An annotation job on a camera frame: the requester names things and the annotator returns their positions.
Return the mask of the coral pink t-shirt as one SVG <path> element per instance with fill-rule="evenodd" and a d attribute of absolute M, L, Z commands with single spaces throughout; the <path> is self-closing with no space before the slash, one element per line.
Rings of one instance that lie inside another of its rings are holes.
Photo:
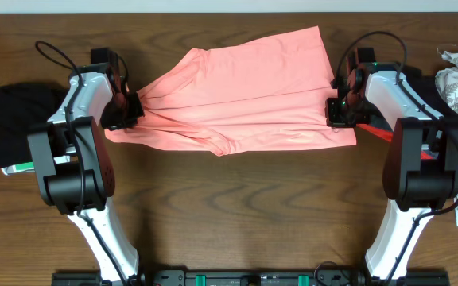
<path fill-rule="evenodd" d="M 352 129 L 327 125 L 336 96 L 318 27 L 225 48 L 190 50 L 138 92 L 136 126 L 107 132 L 115 143 L 224 156 L 354 145 Z"/>

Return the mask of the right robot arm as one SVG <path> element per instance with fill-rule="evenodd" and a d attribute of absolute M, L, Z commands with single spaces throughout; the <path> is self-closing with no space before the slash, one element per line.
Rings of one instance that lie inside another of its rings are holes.
<path fill-rule="evenodd" d="M 327 124 L 336 128 L 384 126 L 391 141 L 382 172 L 386 213 L 365 265 L 350 285 L 447 285 L 446 272 L 409 272 L 408 260 L 429 220 L 458 204 L 458 117 L 442 109 L 431 91 L 409 79 L 421 71 L 383 63 L 372 48 L 349 48 L 340 61 L 337 96 L 326 102 Z"/>

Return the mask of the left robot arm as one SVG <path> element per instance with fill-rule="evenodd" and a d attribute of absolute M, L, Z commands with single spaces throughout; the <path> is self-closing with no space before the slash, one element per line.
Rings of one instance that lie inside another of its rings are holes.
<path fill-rule="evenodd" d="M 27 137 L 41 198 L 81 231 L 99 264 L 98 272 L 59 272 L 54 285 L 143 285 L 138 251 L 115 212 L 115 172 L 103 129 L 135 126 L 144 111 L 119 69 L 123 58 L 93 48 L 89 65 L 68 60 L 70 89 L 57 111 Z"/>

